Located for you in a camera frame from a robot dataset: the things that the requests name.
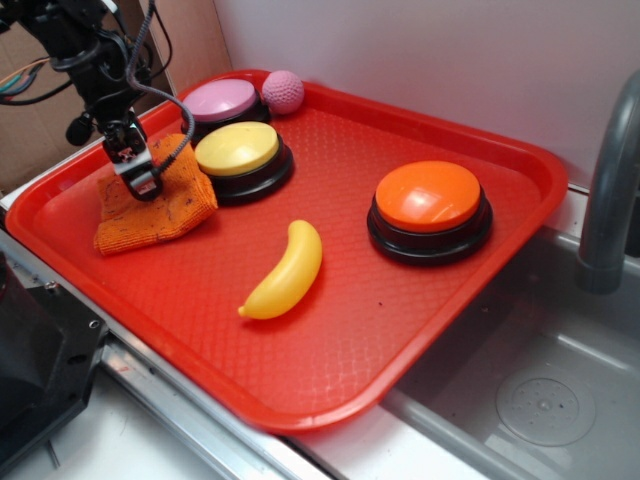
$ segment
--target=pink button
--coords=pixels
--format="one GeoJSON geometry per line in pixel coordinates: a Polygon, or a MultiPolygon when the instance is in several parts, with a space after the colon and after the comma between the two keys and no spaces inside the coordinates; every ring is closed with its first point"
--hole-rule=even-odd
{"type": "Polygon", "coordinates": [[[184,99],[196,122],[216,122],[241,114],[256,100],[251,82],[225,78],[209,82],[184,99]]]}

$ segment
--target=drain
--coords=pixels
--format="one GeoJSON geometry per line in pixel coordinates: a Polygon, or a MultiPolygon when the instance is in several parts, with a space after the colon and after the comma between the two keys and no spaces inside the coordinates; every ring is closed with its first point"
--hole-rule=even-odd
{"type": "Polygon", "coordinates": [[[546,447],[573,443],[591,428],[595,402],[587,387],[552,367],[528,368],[498,389],[498,415],[527,442],[546,447]]]}

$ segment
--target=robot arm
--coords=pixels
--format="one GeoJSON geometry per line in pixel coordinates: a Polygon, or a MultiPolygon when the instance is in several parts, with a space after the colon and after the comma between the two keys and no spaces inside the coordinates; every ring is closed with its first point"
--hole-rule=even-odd
{"type": "MultiPolygon", "coordinates": [[[[126,35],[102,29],[111,0],[0,0],[0,33],[18,22],[45,48],[55,71],[66,73],[84,100],[85,111],[67,131],[74,145],[86,143],[95,122],[104,135],[103,147],[131,194],[138,200],[162,192],[160,171],[154,168],[146,135],[131,106],[143,93],[130,84],[127,66],[133,45],[126,35]]],[[[144,60],[135,65],[139,84],[151,83],[144,60]]]]}

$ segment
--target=white wall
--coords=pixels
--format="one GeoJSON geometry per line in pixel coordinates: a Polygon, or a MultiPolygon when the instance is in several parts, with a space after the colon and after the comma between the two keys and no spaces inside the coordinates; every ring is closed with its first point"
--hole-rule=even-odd
{"type": "Polygon", "coordinates": [[[542,146],[588,186],[640,68],[640,0],[215,0],[234,69],[303,80],[542,146]]]}

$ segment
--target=yellow banana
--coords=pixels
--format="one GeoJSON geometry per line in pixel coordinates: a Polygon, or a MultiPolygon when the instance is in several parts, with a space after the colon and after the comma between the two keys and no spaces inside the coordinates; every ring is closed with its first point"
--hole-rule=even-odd
{"type": "Polygon", "coordinates": [[[241,317],[266,320],[288,312],[316,279],[322,263],[320,235],[304,220],[291,222],[288,233],[284,255],[238,309],[241,317]]]}

